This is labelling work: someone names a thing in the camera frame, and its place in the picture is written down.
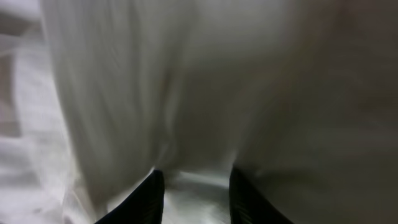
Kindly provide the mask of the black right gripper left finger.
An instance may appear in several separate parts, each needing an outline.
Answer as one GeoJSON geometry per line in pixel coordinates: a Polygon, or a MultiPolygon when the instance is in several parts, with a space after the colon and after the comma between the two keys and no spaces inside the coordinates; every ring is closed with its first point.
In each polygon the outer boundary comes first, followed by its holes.
{"type": "Polygon", "coordinates": [[[161,224],[164,193],[164,175],[154,170],[121,204],[95,224],[161,224]]]}

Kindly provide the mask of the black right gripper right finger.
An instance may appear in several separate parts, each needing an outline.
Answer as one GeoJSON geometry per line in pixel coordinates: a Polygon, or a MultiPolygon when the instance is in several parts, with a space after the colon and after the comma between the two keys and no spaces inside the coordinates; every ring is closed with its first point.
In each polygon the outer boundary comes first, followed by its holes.
{"type": "Polygon", "coordinates": [[[293,224],[234,167],[229,178],[231,224],[293,224]]]}

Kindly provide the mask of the white printed t-shirt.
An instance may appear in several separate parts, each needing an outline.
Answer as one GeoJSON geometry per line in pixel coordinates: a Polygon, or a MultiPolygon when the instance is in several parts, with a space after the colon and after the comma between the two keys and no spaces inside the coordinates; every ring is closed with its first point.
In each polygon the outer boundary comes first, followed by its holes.
{"type": "Polygon", "coordinates": [[[396,1],[2,1],[1,222],[397,222],[396,1]]]}

